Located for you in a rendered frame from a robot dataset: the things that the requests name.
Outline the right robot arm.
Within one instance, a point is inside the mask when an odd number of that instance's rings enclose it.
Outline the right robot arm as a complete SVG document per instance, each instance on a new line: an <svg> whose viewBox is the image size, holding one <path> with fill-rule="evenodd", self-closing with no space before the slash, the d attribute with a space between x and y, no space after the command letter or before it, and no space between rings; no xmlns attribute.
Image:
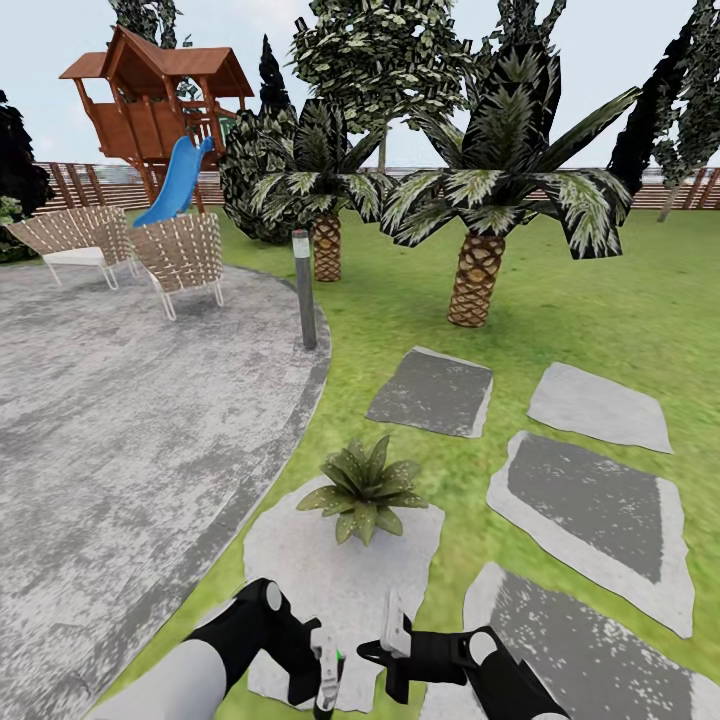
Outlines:
<svg viewBox="0 0 720 720"><path fill-rule="evenodd" d="M385 593L380 640L363 643L357 655L387 669L385 691L408 703L409 681L470 683L488 720L567 720L526 659L518 665L500 649L496 635L412 631L398 587ZM477 671L477 672L476 672Z"/></svg>

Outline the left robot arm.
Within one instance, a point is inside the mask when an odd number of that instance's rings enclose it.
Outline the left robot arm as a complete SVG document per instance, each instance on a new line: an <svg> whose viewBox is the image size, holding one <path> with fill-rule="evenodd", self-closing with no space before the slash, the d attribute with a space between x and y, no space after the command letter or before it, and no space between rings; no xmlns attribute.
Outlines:
<svg viewBox="0 0 720 720"><path fill-rule="evenodd" d="M83 720L213 720L261 648L290 674L293 708L322 690L335 703L339 648L335 626L302 623L275 580L264 577L201 617L193 633L150 671Z"/></svg>

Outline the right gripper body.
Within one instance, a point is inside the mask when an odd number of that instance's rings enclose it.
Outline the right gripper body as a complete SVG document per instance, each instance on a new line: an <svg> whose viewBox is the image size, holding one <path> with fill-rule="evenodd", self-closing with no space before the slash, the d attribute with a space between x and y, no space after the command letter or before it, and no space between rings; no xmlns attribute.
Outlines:
<svg viewBox="0 0 720 720"><path fill-rule="evenodd" d="M410 634L412 648L409 658L394 658L388 655L385 691L391 699L400 704L408 703L409 681L439 683L433 670L431 642L435 632L412 631L412 621L404 615L404 631Z"/></svg>

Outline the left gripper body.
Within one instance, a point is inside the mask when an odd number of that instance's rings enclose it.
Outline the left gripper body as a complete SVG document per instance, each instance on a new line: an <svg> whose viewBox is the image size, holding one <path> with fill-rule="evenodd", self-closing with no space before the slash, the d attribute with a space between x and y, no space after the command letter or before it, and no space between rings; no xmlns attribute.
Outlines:
<svg viewBox="0 0 720 720"><path fill-rule="evenodd" d="M321 658L316 660L310 650L310 632L314 628L328 628L322 627L322 622L317 618L306 623L296 620L298 632L289 650L280 657L271 656L290 674L288 702L293 708L317 697L321 690L320 684L324 684Z"/></svg>

